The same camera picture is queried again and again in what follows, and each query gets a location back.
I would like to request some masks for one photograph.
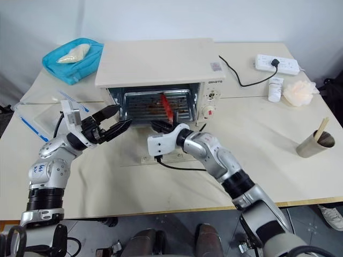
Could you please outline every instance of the white wall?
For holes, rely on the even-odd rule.
[[[84,36],[101,42],[192,37],[283,41],[310,79],[320,81],[343,69],[342,10],[342,0],[12,0],[2,6],[0,2],[0,62],[4,52],[9,56],[9,49],[25,56],[24,62],[17,56],[6,68],[0,63],[0,79],[7,78],[23,93],[37,75],[43,55],[57,44]],[[3,38],[3,30],[9,39]],[[23,42],[28,46],[22,48]]]

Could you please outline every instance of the white sneaker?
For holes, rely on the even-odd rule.
[[[343,231],[343,217],[337,211],[336,208],[329,209],[325,208],[324,206],[318,205],[319,209],[321,210],[326,222],[333,228],[338,231]]]

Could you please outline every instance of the tile floor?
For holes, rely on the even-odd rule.
[[[343,256],[343,232],[329,228],[321,216],[318,216],[316,206],[293,207],[289,208],[289,212],[296,234],[304,241],[322,247],[337,257]],[[76,237],[81,241],[79,256],[94,257],[97,248],[106,248],[118,240],[125,245],[137,232],[147,228],[166,233],[167,253],[193,256],[196,227],[199,223],[209,223],[221,237],[225,256],[254,257],[253,251],[241,254],[237,248],[237,242],[244,236],[238,217],[237,210],[221,210],[119,217],[118,225],[113,228],[97,221],[65,220],[62,223],[68,227],[69,237]],[[68,241],[68,253],[73,254],[76,250],[77,244]]]

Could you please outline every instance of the power strip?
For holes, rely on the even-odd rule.
[[[275,72],[275,67],[271,65],[272,60],[274,59],[277,59],[280,62],[278,73],[293,76],[299,74],[300,67],[297,60],[270,55],[257,55],[255,59],[255,68],[259,71]]]

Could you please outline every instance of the white bottle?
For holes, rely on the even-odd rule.
[[[284,82],[283,78],[273,77],[269,79],[268,100],[270,102],[277,103],[280,101],[283,82]]]

